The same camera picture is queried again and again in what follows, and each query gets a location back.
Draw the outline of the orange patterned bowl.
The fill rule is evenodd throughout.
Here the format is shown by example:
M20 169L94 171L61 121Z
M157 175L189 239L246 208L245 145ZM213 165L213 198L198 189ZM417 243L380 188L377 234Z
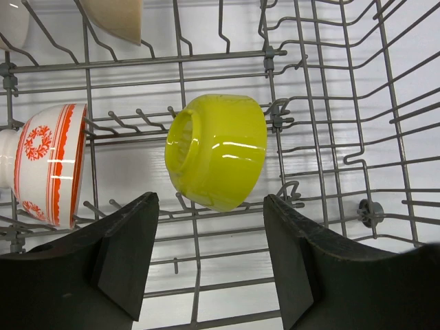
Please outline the orange patterned bowl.
M18 131L1 131L1 187L32 217L74 227L86 145L86 104L42 110Z

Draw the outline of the yellow-green plastic bowl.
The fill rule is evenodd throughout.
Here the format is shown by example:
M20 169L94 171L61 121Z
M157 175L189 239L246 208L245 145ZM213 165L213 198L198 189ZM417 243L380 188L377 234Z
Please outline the yellow-green plastic bowl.
M205 94L173 120L164 158L177 192L211 210L228 212L252 192L266 149L267 126L257 101Z

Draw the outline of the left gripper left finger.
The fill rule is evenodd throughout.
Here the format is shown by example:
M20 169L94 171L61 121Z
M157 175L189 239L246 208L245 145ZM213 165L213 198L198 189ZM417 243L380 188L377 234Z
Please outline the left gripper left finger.
M130 329L140 318L159 199L118 211L23 254L1 256L2 329Z

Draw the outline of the white bowl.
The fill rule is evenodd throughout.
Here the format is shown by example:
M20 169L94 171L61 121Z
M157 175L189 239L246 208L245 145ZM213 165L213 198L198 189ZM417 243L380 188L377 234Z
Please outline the white bowl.
M141 45L141 0L83 0L80 1L88 19L110 35Z
M30 14L21 1L1 0L1 33L12 46L16 48L24 46L28 35L29 22Z

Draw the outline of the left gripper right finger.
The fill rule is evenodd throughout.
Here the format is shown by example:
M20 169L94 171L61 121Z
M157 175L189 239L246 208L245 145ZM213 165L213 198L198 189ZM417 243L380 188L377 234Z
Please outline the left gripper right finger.
M439 245L397 254L350 240L276 195L265 233L285 329L438 329Z

